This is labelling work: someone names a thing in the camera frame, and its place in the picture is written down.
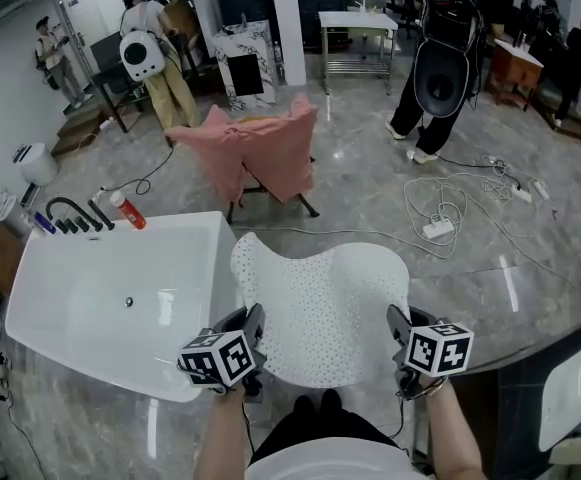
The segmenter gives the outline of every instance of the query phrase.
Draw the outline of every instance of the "bottle cap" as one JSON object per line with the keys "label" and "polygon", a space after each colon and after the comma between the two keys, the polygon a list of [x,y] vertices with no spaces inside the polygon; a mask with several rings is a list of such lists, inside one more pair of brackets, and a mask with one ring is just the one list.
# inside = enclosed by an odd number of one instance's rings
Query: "bottle cap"
{"label": "bottle cap", "polygon": [[126,202],[126,196],[117,190],[110,196],[110,202],[112,203],[112,206],[119,208],[123,203]]}

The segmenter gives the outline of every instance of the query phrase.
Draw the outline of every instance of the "white shoe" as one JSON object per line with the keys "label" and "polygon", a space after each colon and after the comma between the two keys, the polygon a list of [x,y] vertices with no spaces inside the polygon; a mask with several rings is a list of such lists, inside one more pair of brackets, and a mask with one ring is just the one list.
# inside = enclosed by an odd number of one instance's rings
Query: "white shoe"
{"label": "white shoe", "polygon": [[437,160],[439,158],[437,155],[429,155],[428,153],[424,153],[419,148],[408,150],[407,155],[410,160],[414,160],[419,165],[427,164],[428,162],[433,162],[434,160]]}
{"label": "white shoe", "polygon": [[403,140],[403,139],[406,138],[405,135],[399,135],[397,132],[394,131],[394,128],[390,124],[390,120],[389,119],[386,119],[386,129],[390,132],[390,135],[392,135],[392,138],[394,140]]}

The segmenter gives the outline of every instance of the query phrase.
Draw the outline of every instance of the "white pillar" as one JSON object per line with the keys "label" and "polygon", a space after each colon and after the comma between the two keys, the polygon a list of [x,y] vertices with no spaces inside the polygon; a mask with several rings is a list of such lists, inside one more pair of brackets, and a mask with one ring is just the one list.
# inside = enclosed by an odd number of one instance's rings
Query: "white pillar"
{"label": "white pillar", "polygon": [[208,53],[210,57],[214,57],[212,38],[219,32],[222,26],[219,3],[217,0],[193,0],[193,2],[197,10],[197,16],[199,17],[201,32],[206,40]]}
{"label": "white pillar", "polygon": [[306,60],[298,0],[274,0],[288,85],[306,84]]}

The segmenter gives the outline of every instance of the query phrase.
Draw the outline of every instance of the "pink towel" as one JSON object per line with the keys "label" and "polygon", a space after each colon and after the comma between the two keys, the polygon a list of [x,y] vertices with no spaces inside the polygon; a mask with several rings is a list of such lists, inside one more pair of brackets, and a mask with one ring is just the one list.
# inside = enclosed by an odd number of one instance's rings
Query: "pink towel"
{"label": "pink towel", "polygon": [[195,150],[219,194],[237,202],[243,194],[244,168],[279,201],[313,187],[310,145],[317,106],[301,93],[289,113],[235,123],[216,105],[198,128],[166,131],[172,140]]}

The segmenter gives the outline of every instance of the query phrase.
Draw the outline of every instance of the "gray tiled floor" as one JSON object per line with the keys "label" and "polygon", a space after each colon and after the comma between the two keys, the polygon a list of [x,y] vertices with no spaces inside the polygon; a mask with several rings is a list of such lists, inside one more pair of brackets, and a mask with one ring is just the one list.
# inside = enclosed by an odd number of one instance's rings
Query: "gray tiled floor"
{"label": "gray tiled floor", "polygon": [[[466,169],[441,161],[416,166],[406,158],[413,141],[397,143],[387,135],[383,120],[398,102],[409,62],[406,55],[399,59],[391,96],[386,96],[379,80],[333,79],[328,102],[318,83],[311,81],[304,90],[319,105],[320,115],[313,146],[316,186],[306,196],[321,217],[310,219],[298,203],[280,206],[266,195],[249,195],[244,209],[235,214],[235,228],[379,230],[421,243],[407,218],[403,184],[417,177],[448,176]],[[281,109],[295,92],[289,88],[280,91]],[[209,105],[210,101],[200,102],[203,112]],[[497,107],[489,95],[482,94],[476,111],[465,107],[441,153],[465,163],[479,162],[482,154],[501,156],[543,179],[556,217],[548,205],[540,205],[534,237],[516,242],[526,254],[571,281],[522,254],[472,203],[456,252],[445,260],[383,236],[359,232],[304,235],[261,231],[259,236],[288,257],[316,254],[350,241],[392,249],[410,271],[412,305],[475,330],[473,365],[581,322],[581,142],[552,133],[533,110],[523,113],[513,106]],[[167,154],[154,116],[143,116],[128,135],[109,129],[92,147],[66,157],[59,177],[36,204],[42,207],[58,194],[84,203],[99,186],[143,175]],[[528,180],[523,174],[515,175],[524,183]],[[185,146],[178,145],[171,160],[150,181],[152,190],[142,197],[133,195],[131,188],[126,192],[146,216],[225,209]],[[500,203],[488,199],[478,182],[459,180],[456,184],[491,215],[497,215]],[[435,211],[438,199],[431,189],[413,189],[413,195],[426,211]],[[109,206],[103,209],[114,214]],[[505,207],[504,217],[516,233],[527,230],[533,220],[531,207],[517,200]],[[6,337],[3,341],[15,365],[11,374],[16,397],[13,416],[31,436],[48,478],[191,478],[205,426],[207,397],[183,405],[158,402],[154,453],[146,446],[148,397],[70,371]],[[266,386],[266,403],[250,410],[258,442],[303,392],[275,379],[268,379]],[[386,433],[399,424],[394,392],[391,378],[342,390],[346,407]],[[406,408],[408,421],[413,419],[411,410]],[[411,431],[406,425],[404,436]],[[37,478],[34,458],[22,436],[10,426],[5,411],[0,411],[0,449],[12,478]]]}

